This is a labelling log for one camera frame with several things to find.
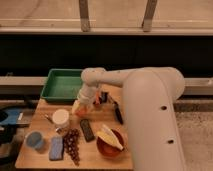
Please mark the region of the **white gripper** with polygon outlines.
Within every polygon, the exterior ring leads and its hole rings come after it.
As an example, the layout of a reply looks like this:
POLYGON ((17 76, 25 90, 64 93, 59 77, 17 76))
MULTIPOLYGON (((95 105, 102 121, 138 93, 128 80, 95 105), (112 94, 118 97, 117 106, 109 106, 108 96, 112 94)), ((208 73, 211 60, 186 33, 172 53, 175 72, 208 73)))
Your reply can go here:
POLYGON ((88 86, 87 84, 83 84, 80 88, 77 100, 74 101, 72 105, 72 114, 78 114, 80 110, 80 104, 82 106, 90 106, 95 102, 96 93, 98 92, 99 88, 96 86, 88 86))

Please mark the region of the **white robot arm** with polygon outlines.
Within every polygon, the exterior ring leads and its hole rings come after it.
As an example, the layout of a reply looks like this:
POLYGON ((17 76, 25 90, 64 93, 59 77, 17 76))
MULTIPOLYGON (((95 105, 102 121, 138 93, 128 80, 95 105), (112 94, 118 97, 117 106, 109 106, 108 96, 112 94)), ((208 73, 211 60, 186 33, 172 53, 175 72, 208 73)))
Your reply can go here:
POLYGON ((185 79, 173 67, 107 71, 86 68, 77 99, 94 102, 102 84, 122 89, 122 102, 134 171, 186 171, 173 103, 184 92, 185 79))

